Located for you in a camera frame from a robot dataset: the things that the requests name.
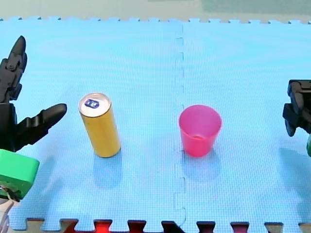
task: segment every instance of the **can lid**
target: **can lid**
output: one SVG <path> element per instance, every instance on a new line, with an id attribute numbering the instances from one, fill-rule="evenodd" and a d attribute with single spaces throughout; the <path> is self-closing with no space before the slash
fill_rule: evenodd
<path id="1" fill-rule="evenodd" d="M 79 111 L 86 117 L 99 117 L 105 114 L 111 105 L 110 99 L 102 93 L 91 93 L 79 102 Z"/>

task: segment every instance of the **puzzle mat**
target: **puzzle mat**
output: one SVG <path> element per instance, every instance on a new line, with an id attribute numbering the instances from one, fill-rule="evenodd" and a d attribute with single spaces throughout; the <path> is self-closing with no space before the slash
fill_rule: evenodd
<path id="1" fill-rule="evenodd" d="M 146 232 L 175 221 L 188 233 L 197 221 L 214 232 L 249 222 L 249 232 L 282 222 L 300 232 L 309 222 L 311 160 L 307 135 L 289 138 L 282 108 L 289 79 L 309 79 L 311 25 L 292 21 L 200 23 L 197 19 L 138 22 L 18 20 L 0 22 L 1 56 L 20 34 L 29 62 L 15 101 L 19 120 L 56 103 L 66 116 L 49 134 L 20 153 L 40 160 L 35 184 L 10 212 L 11 227 L 45 219 L 77 219 L 76 230 L 111 219 L 111 231 L 145 220 Z M 110 159 L 93 154 L 77 110 L 89 92 L 113 101 L 122 151 Z M 223 128 L 209 156 L 182 152 L 177 119 L 193 104 L 215 108 Z"/>

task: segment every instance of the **floor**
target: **floor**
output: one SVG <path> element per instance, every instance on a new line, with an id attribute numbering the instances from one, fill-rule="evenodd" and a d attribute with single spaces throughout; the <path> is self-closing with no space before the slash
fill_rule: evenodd
<path id="1" fill-rule="evenodd" d="M 200 18 L 208 21 L 218 18 L 223 22 L 239 19 L 247 22 L 260 19 L 262 22 L 274 19 L 288 22 L 295 19 L 302 23 L 311 21 L 311 1 L 309 0 L 0 0 L 0 18 L 27 18 L 30 16 L 67 17 L 118 17 L 126 20 L 137 17 L 147 20 L 157 17 L 160 20 L 176 18 L 187 21 L 189 18 Z M 29 221 L 28 233 L 40 232 L 42 222 Z M 62 232 L 70 222 L 62 223 Z"/>

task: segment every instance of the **green robot part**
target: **green robot part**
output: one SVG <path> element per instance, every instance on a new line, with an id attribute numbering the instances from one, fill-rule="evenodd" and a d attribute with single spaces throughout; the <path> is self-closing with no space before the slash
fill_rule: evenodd
<path id="1" fill-rule="evenodd" d="M 0 149 L 0 198 L 20 201 L 33 186 L 40 162 Z"/>
<path id="2" fill-rule="evenodd" d="M 307 152 L 308 152 L 308 156 L 311 157 L 311 134 L 309 135 L 308 142 L 307 142 Z"/>

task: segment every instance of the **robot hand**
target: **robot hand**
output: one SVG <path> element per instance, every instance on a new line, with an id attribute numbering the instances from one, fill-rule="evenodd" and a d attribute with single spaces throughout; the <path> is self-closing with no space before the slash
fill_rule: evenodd
<path id="1" fill-rule="evenodd" d="M 57 104 L 17 124 L 15 107 L 10 101 L 17 100 L 22 89 L 19 81 L 27 65 L 25 50 L 26 41 L 21 36 L 14 44 L 9 57 L 3 59 L 0 64 L 0 149 L 12 152 L 28 144 L 33 145 L 43 138 L 67 111 L 65 104 Z"/>
<path id="2" fill-rule="evenodd" d="M 287 134 L 292 137 L 298 127 L 311 134 L 311 80 L 290 80 L 287 94 L 291 98 L 283 109 Z"/>

